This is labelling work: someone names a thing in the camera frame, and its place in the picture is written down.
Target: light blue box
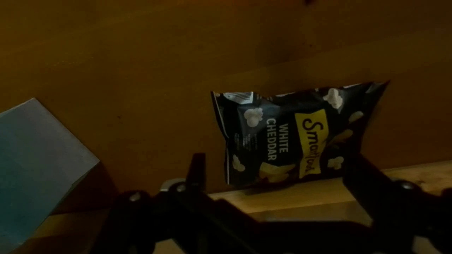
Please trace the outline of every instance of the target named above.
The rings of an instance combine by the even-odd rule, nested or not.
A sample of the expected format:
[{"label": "light blue box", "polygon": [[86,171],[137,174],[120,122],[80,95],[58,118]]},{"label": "light blue box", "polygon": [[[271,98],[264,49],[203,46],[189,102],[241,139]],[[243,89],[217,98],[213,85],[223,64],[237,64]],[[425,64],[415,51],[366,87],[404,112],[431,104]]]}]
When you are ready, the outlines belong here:
[{"label": "light blue box", "polygon": [[30,239],[96,164],[37,99],[0,113],[0,253]]}]

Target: chip bag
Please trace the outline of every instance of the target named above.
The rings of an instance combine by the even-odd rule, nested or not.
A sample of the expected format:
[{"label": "chip bag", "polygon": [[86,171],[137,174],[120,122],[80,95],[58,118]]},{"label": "chip bag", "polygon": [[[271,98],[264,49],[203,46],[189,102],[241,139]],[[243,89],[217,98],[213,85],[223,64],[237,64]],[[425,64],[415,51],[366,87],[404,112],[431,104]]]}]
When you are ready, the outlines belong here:
[{"label": "chip bag", "polygon": [[226,183],[250,187],[343,176],[386,87],[359,84],[271,98],[212,92],[227,146]]}]

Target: wooden wall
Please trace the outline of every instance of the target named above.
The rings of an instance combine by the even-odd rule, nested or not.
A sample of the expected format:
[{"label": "wooden wall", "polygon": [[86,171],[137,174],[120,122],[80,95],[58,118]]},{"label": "wooden wall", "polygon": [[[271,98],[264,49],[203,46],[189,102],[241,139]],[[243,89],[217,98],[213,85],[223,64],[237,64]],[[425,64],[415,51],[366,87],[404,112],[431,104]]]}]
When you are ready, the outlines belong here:
[{"label": "wooden wall", "polygon": [[367,132],[378,167],[452,159],[448,0],[0,2],[0,109],[38,98],[120,191],[155,192],[208,154],[222,190],[210,91],[270,95],[391,87]]}]

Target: popcorn image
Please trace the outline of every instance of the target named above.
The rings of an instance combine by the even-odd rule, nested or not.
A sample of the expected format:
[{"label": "popcorn image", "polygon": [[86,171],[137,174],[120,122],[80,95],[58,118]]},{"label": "popcorn image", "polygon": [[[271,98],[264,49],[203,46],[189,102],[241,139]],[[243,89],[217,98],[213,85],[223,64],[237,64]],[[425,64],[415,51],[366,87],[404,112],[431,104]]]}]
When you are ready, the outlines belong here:
[{"label": "popcorn image", "polygon": [[353,136],[353,130],[347,129],[332,139],[332,144],[345,143]]},{"label": "popcorn image", "polygon": [[354,112],[353,115],[350,115],[349,123],[354,123],[354,122],[357,122],[359,119],[362,119],[363,116],[364,116],[363,112]]},{"label": "popcorn image", "polygon": [[284,183],[289,177],[289,171],[295,168],[295,164],[289,166],[271,166],[267,163],[263,163],[258,170],[260,178],[267,180],[270,184],[278,184]]},{"label": "popcorn image", "polygon": [[326,96],[323,96],[323,101],[326,101],[332,108],[335,108],[338,112],[340,111],[343,105],[343,99],[340,96],[339,89],[329,89]]},{"label": "popcorn image", "polygon": [[244,166],[240,163],[237,156],[232,157],[232,167],[239,173],[243,173],[246,170]]},{"label": "popcorn image", "polygon": [[246,125],[249,128],[257,128],[258,123],[263,120],[264,112],[261,108],[256,108],[256,109],[247,109],[243,113],[243,118],[246,119]]},{"label": "popcorn image", "polygon": [[328,168],[339,171],[342,168],[343,161],[343,157],[330,159],[328,160]]}]

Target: popcorn bag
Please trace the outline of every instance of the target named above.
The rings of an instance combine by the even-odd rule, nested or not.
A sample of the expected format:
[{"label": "popcorn bag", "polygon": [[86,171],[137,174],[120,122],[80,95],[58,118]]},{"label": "popcorn bag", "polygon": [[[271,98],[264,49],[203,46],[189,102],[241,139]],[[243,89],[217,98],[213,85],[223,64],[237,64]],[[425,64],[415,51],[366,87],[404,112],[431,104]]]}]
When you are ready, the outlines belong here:
[{"label": "popcorn bag", "polygon": [[343,176],[387,84],[258,96],[212,94],[234,187]]}]

